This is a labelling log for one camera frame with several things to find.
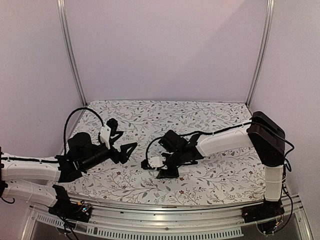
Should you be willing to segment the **white remote control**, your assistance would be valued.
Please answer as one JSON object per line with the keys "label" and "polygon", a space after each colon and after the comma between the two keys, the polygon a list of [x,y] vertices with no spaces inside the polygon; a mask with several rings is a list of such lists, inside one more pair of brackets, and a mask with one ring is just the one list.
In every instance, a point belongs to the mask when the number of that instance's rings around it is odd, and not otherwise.
{"label": "white remote control", "polygon": [[188,166],[181,166],[178,168],[179,174],[187,174],[191,172],[191,169]]}

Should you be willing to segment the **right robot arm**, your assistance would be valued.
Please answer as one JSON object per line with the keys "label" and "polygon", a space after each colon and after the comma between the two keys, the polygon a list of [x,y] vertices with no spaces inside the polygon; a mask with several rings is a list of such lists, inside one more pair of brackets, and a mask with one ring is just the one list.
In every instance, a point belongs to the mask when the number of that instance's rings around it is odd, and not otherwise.
{"label": "right robot arm", "polygon": [[194,163],[218,152],[254,148],[265,169],[265,193],[258,213],[269,218],[281,206],[285,171],[285,132],[263,112],[254,112],[249,122],[215,132],[188,134],[167,131],[158,143],[165,149],[157,179],[179,177],[180,166]]}

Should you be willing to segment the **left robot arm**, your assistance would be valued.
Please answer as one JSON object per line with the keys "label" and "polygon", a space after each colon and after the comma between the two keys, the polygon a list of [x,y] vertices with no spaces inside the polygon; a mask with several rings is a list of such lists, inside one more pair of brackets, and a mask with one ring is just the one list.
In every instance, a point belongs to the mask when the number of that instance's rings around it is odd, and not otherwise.
{"label": "left robot arm", "polygon": [[114,143],[123,132],[115,134],[111,137],[108,128],[102,129],[98,136],[99,144],[93,144],[88,133],[79,132],[67,141],[68,152],[55,157],[32,158],[1,153],[0,196],[54,206],[63,217],[70,217],[75,210],[68,201],[66,190],[60,185],[49,187],[34,181],[71,183],[106,160],[125,164],[138,144],[128,143],[116,149]]}

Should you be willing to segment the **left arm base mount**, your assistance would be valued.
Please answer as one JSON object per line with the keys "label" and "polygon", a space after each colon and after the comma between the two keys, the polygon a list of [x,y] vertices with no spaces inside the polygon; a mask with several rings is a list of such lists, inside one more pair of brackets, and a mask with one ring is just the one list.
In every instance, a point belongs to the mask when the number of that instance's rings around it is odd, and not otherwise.
{"label": "left arm base mount", "polygon": [[48,208],[48,212],[52,215],[63,219],[75,220],[88,223],[92,214],[92,205],[89,202],[81,200],[80,202],[71,202],[67,191],[59,185],[52,186],[56,193],[56,203]]}

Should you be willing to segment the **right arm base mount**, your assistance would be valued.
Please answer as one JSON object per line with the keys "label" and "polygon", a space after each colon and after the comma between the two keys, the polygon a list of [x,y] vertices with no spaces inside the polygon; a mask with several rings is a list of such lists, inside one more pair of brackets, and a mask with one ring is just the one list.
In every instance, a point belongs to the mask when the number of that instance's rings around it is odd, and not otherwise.
{"label": "right arm base mount", "polygon": [[285,210],[281,201],[264,201],[263,203],[246,206],[241,209],[241,216],[245,223],[277,217],[284,213]]}

